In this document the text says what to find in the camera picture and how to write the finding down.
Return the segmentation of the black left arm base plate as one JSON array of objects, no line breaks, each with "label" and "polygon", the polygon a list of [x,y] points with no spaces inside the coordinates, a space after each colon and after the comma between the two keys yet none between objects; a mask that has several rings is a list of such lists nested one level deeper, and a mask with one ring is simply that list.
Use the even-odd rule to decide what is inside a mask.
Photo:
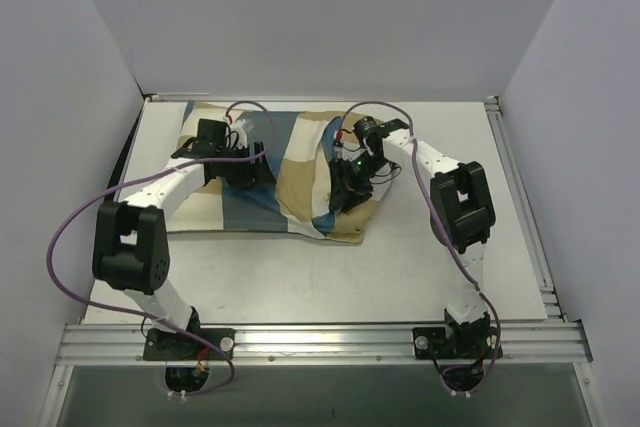
[{"label": "black left arm base plate", "polygon": [[[218,347],[229,357],[233,356],[236,331],[231,328],[203,327],[198,333],[209,343]],[[198,360],[206,348],[201,342],[182,334],[165,332],[151,328],[146,334],[142,357],[145,361],[186,361]]]}]

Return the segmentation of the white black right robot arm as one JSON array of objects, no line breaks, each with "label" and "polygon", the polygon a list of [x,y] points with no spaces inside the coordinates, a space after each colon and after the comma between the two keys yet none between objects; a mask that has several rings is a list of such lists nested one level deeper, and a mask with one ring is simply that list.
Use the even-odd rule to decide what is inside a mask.
[{"label": "white black right robot arm", "polygon": [[482,289],[484,252],[495,209],[483,166],[445,156],[415,137],[408,123],[379,122],[365,116],[348,130],[339,128],[329,161],[329,209],[347,213],[370,200],[374,179],[410,168],[430,213],[434,236],[449,251],[457,272],[445,307],[446,349],[465,356],[479,344],[476,326],[487,322]]}]

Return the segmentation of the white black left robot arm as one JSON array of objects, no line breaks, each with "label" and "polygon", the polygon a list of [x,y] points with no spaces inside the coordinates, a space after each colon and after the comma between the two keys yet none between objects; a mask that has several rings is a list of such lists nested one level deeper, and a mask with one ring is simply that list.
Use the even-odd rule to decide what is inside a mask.
[{"label": "white black left robot arm", "polygon": [[98,209],[94,278],[123,292],[142,315],[167,332],[166,345],[180,358],[202,346],[199,317],[168,280],[170,249],[166,220],[213,180],[236,188],[273,185],[264,144],[251,142],[248,119],[201,119],[196,134],[169,157],[164,169],[120,201]]}]

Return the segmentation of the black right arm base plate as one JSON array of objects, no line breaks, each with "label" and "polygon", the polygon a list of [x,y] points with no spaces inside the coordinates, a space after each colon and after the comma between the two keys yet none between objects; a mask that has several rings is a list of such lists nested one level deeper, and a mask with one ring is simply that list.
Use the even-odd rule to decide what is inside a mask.
[{"label": "black right arm base plate", "polygon": [[[480,321],[472,324],[420,326],[411,331],[414,356],[422,360],[490,360],[496,350],[498,330]],[[503,357],[503,349],[497,350],[497,358]]]}]

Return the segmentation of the blue tan white checked pillowcase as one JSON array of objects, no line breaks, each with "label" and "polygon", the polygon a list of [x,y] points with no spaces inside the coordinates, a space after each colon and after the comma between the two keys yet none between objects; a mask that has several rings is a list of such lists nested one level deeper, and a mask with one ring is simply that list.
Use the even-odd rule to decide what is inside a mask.
[{"label": "blue tan white checked pillowcase", "polygon": [[347,131],[345,156],[353,159],[356,138],[349,131],[360,115],[319,111],[274,111],[270,115],[236,108],[232,112],[205,102],[188,102],[178,142],[184,144],[196,133],[202,119],[247,119],[249,137],[276,144],[267,154],[275,184],[236,189],[212,180],[171,215],[167,229],[177,232],[251,231],[296,233],[315,239],[359,243],[368,220],[391,185],[393,171],[379,169],[373,179],[372,196],[350,211],[329,209],[332,142],[339,127]]}]

